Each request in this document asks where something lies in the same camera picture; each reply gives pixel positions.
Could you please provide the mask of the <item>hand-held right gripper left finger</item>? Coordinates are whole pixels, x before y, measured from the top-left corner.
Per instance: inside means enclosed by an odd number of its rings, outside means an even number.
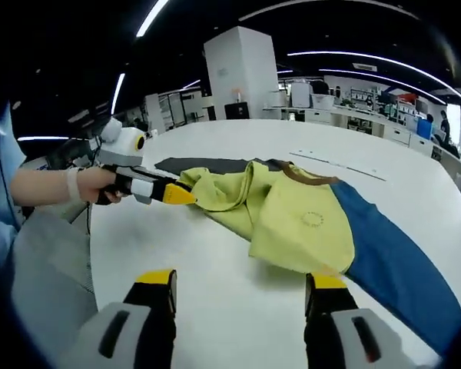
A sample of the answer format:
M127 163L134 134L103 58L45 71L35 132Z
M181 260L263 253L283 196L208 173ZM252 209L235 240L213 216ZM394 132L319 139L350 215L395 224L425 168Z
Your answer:
M148 271L122 302L87 321L60 368L170 368L176 338L177 272Z

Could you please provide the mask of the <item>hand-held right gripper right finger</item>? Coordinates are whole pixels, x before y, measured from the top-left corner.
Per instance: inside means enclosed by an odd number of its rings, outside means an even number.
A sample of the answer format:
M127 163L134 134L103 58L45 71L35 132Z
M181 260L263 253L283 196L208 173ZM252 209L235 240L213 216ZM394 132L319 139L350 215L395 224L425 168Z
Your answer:
M411 368L400 336L373 311L359 308L347 286L307 274L303 339L309 368Z

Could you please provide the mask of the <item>person's left hand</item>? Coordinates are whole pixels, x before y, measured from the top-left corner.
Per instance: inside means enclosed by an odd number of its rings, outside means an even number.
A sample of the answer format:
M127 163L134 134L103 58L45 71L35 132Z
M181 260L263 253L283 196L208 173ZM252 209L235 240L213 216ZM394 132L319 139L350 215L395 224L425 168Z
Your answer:
M95 203L98 200L99 194L104 194L108 201L112 204L119 203L122 199L122 194L119 192L110 193L102 191L108 185L115 183L115 173L99 167L87 168L77 173L77 184L80 199Z

